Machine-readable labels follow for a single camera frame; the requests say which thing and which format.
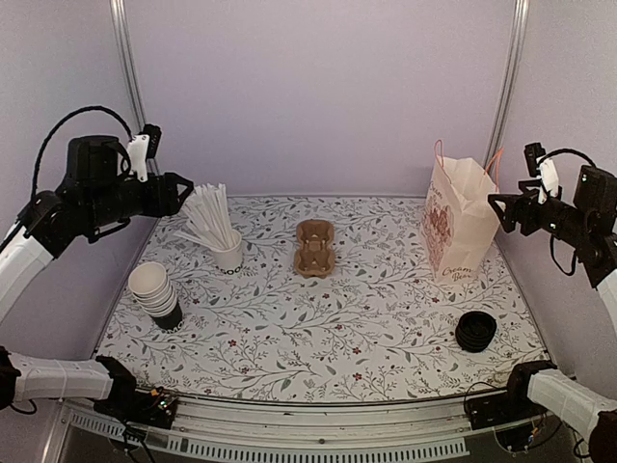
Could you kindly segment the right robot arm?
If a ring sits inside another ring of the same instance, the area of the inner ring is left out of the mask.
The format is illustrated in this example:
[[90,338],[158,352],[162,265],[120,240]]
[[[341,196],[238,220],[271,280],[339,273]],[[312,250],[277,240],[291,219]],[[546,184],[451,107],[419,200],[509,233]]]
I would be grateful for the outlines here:
[[553,358],[514,366],[498,412],[535,404],[572,428],[594,462],[616,459],[616,177],[585,161],[566,198],[555,164],[531,162],[518,192],[489,198],[506,256]]

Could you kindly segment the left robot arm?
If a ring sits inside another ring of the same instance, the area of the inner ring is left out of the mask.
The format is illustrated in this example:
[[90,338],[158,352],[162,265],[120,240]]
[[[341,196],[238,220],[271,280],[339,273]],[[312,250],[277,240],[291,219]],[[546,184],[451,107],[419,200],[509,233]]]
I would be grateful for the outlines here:
[[[193,190],[193,182],[176,173],[140,180],[114,136],[71,140],[61,184],[35,194],[1,245],[1,314],[9,313],[24,289],[76,238],[94,244],[123,230],[134,216],[176,215]],[[90,399],[97,411],[117,412],[124,419],[136,418],[144,408],[135,377],[111,357],[69,362],[1,351],[2,407],[67,397]]]

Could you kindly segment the paper takeout bag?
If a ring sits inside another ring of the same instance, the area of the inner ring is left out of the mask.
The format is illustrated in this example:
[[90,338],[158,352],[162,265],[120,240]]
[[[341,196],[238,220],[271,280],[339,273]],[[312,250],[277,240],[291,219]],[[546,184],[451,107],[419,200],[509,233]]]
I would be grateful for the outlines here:
[[499,226],[488,203],[498,177],[472,158],[444,156],[441,140],[434,154],[420,229],[425,254],[436,283],[464,285],[476,278]]

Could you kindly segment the bundle of wrapped straws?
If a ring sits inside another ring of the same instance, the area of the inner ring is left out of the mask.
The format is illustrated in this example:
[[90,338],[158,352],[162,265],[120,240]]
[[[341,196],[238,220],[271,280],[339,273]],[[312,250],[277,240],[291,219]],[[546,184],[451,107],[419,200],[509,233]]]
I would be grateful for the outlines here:
[[240,243],[228,210],[227,186],[223,183],[198,185],[184,202],[181,212],[190,232],[176,235],[216,252],[226,252]]

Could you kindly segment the white cup holding straws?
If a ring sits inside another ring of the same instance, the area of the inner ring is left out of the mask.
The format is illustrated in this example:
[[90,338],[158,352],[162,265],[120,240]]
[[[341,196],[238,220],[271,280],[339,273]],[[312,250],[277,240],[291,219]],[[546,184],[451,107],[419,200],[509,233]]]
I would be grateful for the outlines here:
[[240,272],[243,265],[242,235],[239,231],[232,231],[233,246],[229,249],[221,250],[212,248],[210,250],[217,268],[226,275],[234,275]]

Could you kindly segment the stack of paper cups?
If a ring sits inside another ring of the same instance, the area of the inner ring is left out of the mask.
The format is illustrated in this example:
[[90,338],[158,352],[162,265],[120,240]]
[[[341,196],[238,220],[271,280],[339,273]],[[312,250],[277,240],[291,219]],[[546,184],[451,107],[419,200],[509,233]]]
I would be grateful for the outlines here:
[[180,326],[182,309],[168,272],[161,263],[151,261],[138,265],[129,275],[128,288],[160,329],[173,331]]

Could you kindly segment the stack of black lids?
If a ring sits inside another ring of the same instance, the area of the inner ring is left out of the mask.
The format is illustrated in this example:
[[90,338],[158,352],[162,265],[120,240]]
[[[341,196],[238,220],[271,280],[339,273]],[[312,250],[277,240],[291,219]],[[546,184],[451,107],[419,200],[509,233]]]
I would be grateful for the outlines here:
[[455,328],[455,339],[464,351],[482,352],[493,340],[496,327],[496,320],[488,313],[464,313]]

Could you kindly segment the brown cardboard cup carrier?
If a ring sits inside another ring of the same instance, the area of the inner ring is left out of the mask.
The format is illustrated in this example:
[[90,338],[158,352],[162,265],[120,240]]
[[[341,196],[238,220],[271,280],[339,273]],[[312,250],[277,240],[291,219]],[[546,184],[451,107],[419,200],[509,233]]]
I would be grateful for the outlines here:
[[335,229],[326,220],[306,220],[296,229],[294,269],[304,278],[326,278],[335,268]]

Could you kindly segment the floral table mat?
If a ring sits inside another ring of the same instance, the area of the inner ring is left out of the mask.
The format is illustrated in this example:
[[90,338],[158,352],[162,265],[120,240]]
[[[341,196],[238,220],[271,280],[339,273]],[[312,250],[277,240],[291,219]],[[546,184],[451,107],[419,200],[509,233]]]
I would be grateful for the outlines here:
[[[410,198],[236,198],[243,265],[226,275],[208,251],[159,222],[142,261],[163,264],[182,324],[161,330],[125,293],[98,346],[143,386],[187,395],[301,403],[396,401],[503,386],[512,368],[549,354],[497,249],[477,279],[437,284]],[[294,269],[297,226],[333,224],[334,271]],[[455,339],[459,318],[490,314],[496,334],[478,353]]]

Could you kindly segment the right aluminium frame post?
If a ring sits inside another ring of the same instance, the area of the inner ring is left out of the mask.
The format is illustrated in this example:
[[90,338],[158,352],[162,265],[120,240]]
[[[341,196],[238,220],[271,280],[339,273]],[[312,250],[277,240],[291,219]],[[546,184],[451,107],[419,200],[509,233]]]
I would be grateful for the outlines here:
[[484,159],[485,167],[488,166],[491,158],[496,153],[497,149],[500,147],[500,143],[503,139],[503,135],[505,132],[509,110],[515,92],[518,72],[523,57],[526,26],[529,16],[529,7],[529,0],[516,0],[514,2],[514,13],[508,53],[506,58],[505,72],[502,80],[499,99],[497,102],[493,127],[489,137],[488,147]]

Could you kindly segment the aluminium frame post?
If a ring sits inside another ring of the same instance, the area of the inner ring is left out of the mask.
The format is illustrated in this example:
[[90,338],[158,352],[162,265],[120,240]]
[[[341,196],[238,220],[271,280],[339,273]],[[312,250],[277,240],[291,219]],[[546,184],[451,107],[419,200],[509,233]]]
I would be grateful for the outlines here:
[[523,57],[526,26],[529,16],[529,7],[529,0],[516,0],[514,2],[514,13],[508,53],[506,58],[505,72],[502,80],[499,99],[497,102],[493,127],[489,137],[488,147],[484,159],[485,167],[488,166],[491,158],[496,153],[497,149],[500,147],[500,143],[503,139],[503,135],[505,132],[509,110],[515,92],[518,72]]
[[131,47],[125,2],[123,0],[110,0],[109,5],[131,115],[135,121],[135,127],[137,129],[142,129],[148,121],[142,102],[137,70]]

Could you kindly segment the left aluminium frame post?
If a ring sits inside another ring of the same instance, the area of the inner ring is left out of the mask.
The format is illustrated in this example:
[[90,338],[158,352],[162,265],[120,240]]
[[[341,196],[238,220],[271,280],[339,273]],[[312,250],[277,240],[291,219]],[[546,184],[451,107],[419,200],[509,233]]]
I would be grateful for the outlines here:
[[135,127],[137,129],[142,129],[148,121],[142,102],[137,70],[131,47],[125,2],[123,0],[110,0],[109,5],[131,115],[135,121]]

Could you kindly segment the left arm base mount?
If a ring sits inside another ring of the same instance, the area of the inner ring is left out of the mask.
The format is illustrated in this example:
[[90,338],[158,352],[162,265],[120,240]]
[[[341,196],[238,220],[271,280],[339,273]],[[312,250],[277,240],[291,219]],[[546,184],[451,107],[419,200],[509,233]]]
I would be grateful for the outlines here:
[[128,395],[110,395],[94,401],[94,410],[121,423],[137,423],[171,429],[177,410],[177,395],[163,387]]

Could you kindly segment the front aluminium rail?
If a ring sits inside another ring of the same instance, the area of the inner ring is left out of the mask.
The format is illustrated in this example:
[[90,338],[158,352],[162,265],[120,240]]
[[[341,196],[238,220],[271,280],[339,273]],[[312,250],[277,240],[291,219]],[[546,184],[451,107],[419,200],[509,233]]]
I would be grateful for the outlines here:
[[547,413],[474,429],[465,394],[435,400],[284,404],[182,397],[145,449],[85,400],[66,400],[44,462],[585,462],[587,447]]

